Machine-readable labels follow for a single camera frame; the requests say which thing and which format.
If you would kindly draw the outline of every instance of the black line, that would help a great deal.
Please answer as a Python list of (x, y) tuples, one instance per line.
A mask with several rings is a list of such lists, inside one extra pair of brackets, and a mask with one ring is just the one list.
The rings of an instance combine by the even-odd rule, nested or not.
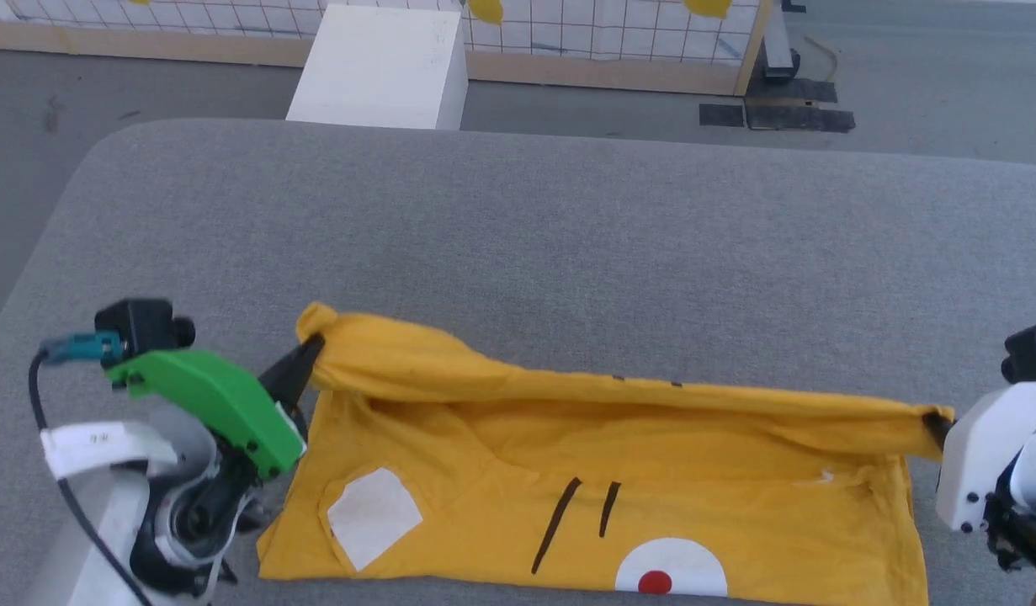
[(538, 568), (541, 567), (541, 560), (544, 559), (544, 554), (548, 553), (548, 546), (551, 545), (552, 538), (555, 537), (555, 530), (558, 528), (558, 523), (563, 521), (563, 513), (567, 511), (567, 506), (571, 502), (571, 498), (574, 498), (574, 492), (578, 491), (578, 487), (581, 486), (581, 480), (573, 479), (571, 483), (567, 484), (567, 490), (563, 491), (563, 494), (558, 498), (558, 502), (555, 503), (554, 514), (551, 514), (551, 522), (548, 522), (548, 529), (544, 531), (544, 540), (541, 541), (541, 549), (536, 552), (536, 559), (533, 559), (533, 574), (536, 574)]
[(607, 519), (611, 517), (611, 508), (614, 507), (614, 499), (618, 496), (618, 487), (622, 484), (611, 483), (607, 488), (607, 498), (603, 499), (603, 513), (599, 515), (599, 538), (607, 531)]

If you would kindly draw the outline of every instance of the blue connector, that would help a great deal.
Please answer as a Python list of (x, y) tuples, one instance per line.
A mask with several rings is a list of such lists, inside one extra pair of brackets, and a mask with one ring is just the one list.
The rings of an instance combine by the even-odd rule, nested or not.
[(48, 365), (75, 360), (117, 362), (124, 356), (120, 335), (110, 329), (48, 339), (42, 342), (42, 350), (47, 352), (45, 364)]

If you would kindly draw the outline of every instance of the gray fabric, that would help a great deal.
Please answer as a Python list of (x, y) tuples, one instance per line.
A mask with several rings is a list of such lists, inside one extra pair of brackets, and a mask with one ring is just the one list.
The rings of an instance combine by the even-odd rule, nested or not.
[[(143, 294), (174, 300), (199, 346), (251, 369), (294, 342), (318, 298), (530, 367), (962, 410), (1000, 386), (1003, 338), (1036, 322), (1036, 168), (240, 120), (130, 127), (83, 162), (0, 317), (0, 605), (65, 517), (26, 403), (29, 356)], [(146, 407), (95, 368), (41, 383), (56, 424)], [(1033, 575), (1003, 575), (982, 537), (941, 528), (937, 465), (913, 467), (933, 603), (1025, 604)], [(640, 600), (264, 583), (252, 548), (237, 545), (243, 582), (217, 606)]]

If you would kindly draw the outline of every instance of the cable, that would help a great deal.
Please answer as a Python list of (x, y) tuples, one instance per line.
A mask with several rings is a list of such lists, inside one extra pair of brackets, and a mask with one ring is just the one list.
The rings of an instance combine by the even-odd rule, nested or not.
[[(47, 429), (46, 414), (42, 411), (42, 402), (39, 400), (39, 367), (42, 366), (49, 354), (46, 349), (39, 349), (39, 352), (35, 353), (35, 356), (32, 357), (32, 365), (28, 369), (28, 393), (30, 400), (32, 400), (32, 413), (35, 414), (35, 425), (37, 425), (39, 431)], [(73, 494), (73, 488), (68, 487), (68, 481), (64, 479), (57, 480), (57, 488), (60, 488), (60, 495), (65, 499), (65, 506), (68, 506), (73, 518), (76, 518), (76, 522), (80, 525), (80, 529), (83, 529), (83, 533), (87, 535), (92, 545), (98, 549), (103, 557), (106, 557), (106, 561), (121, 577), (121, 580), (133, 591), (133, 595), (137, 597), (137, 600), (140, 601), (140, 606), (153, 606), (150, 599), (147, 599), (147, 595), (144, 594), (143, 587), (140, 587), (137, 579), (134, 579), (133, 575), (128, 574), (128, 571), (125, 571), (121, 562), (114, 556), (114, 553), (110, 551), (110, 547), (106, 544), (106, 541), (103, 541), (103, 538), (98, 537), (98, 532), (91, 521), (87, 520), (87, 515), (83, 513), (80, 501)]]
[(816, 39), (813, 39), (810, 35), (804, 35), (803, 39), (809, 42), (809, 45), (813, 45), (822, 51), (825, 51), (825, 53), (827, 53), (832, 59), (832, 71), (828, 73), (828, 77), (825, 78), (825, 82), (832, 82), (833, 80), (836, 80), (836, 71), (840, 68), (840, 54), (836, 53), (836, 50), (817, 42)]

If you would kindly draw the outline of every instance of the yellow shape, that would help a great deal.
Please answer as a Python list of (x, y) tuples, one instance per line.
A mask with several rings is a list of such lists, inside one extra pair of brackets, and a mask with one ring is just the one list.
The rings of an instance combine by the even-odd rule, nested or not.
[(926, 602), (903, 456), (948, 407), (525, 370), (321, 304), (297, 333), (321, 395), (263, 578)]
[(499, 0), (468, 0), (468, 11), (484, 23), (502, 25), (502, 2)]
[(730, 0), (683, 0), (683, 4), (686, 4), (686, 7), (694, 16), (716, 17), (718, 20), (725, 20), (726, 10), (730, 7)]

